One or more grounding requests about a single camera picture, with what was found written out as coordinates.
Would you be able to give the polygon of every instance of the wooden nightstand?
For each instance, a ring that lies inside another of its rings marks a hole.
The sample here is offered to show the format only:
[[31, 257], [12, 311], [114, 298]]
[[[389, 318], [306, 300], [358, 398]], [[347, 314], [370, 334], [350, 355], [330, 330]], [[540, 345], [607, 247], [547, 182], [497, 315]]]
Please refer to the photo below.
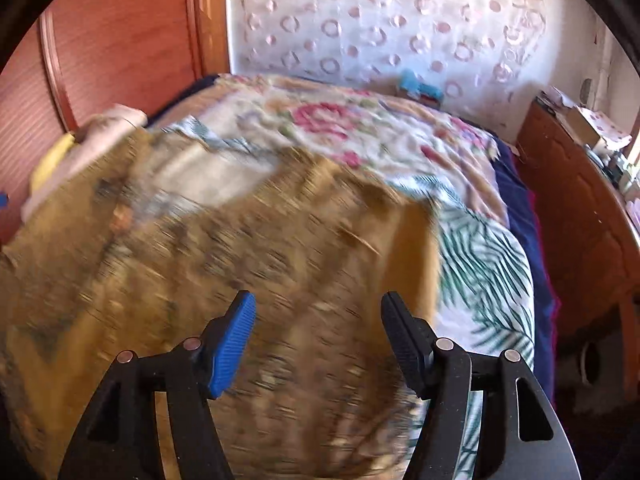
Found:
[[546, 266], [561, 300], [559, 351], [619, 319], [625, 395], [638, 396], [640, 238], [622, 197], [537, 100], [518, 135], [518, 171], [536, 195]]

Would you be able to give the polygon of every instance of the wallpaper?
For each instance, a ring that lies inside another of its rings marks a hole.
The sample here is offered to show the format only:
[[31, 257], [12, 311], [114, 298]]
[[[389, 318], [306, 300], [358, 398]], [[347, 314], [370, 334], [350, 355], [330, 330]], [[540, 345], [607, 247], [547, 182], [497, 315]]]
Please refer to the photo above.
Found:
[[230, 0], [232, 67], [391, 92], [409, 68], [445, 109], [499, 123], [545, 32], [543, 0]]

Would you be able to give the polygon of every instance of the white wall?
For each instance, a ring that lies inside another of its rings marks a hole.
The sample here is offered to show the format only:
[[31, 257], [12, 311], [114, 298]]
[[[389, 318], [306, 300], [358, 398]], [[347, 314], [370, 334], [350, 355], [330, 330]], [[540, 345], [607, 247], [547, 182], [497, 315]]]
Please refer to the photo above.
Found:
[[508, 124], [497, 133], [513, 141], [529, 109], [529, 104], [540, 89], [550, 84], [578, 101], [580, 86], [590, 75], [596, 45], [596, 14], [585, 0], [545, 0], [546, 33], [536, 57], [520, 75], [528, 85], [518, 102], [514, 103]]
[[640, 76], [618, 42], [614, 46], [609, 75], [609, 111], [611, 120], [631, 133], [640, 107]]

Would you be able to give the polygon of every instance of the pink rose pattern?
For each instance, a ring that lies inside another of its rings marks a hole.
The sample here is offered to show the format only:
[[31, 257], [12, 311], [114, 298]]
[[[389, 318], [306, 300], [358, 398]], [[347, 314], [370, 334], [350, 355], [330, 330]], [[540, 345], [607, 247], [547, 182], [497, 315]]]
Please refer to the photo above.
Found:
[[448, 164], [446, 159], [442, 155], [440, 155], [436, 150], [434, 150], [431, 146], [424, 144], [420, 147], [420, 151], [431, 162], [446, 168]]
[[335, 158], [338, 162], [343, 162], [350, 168], [357, 170], [361, 165], [362, 161], [356, 152], [352, 152], [351, 150], [344, 152], [342, 155], [339, 155]]
[[472, 146], [479, 148], [480, 150], [484, 150], [486, 148], [484, 141], [480, 136], [478, 136], [475, 128], [469, 126], [469, 124], [466, 124], [465, 121], [457, 117], [452, 117], [451, 123], [458, 127], [460, 137], [470, 142]]
[[291, 113], [293, 122], [313, 134], [329, 134], [346, 140], [347, 132], [355, 129], [360, 115], [354, 110], [334, 103], [306, 104]]

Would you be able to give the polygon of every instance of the blue gripper pad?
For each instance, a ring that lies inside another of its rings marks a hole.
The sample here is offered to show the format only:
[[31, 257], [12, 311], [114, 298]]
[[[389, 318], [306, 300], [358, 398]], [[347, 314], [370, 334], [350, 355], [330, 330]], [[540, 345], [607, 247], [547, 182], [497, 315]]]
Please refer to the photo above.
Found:
[[232, 304], [226, 316], [231, 316], [231, 320], [226, 321], [228, 325], [225, 333], [212, 358], [213, 373], [209, 381], [209, 391], [215, 399], [231, 386], [238, 370], [244, 346], [254, 327], [255, 296], [249, 292], [245, 293], [235, 309]]

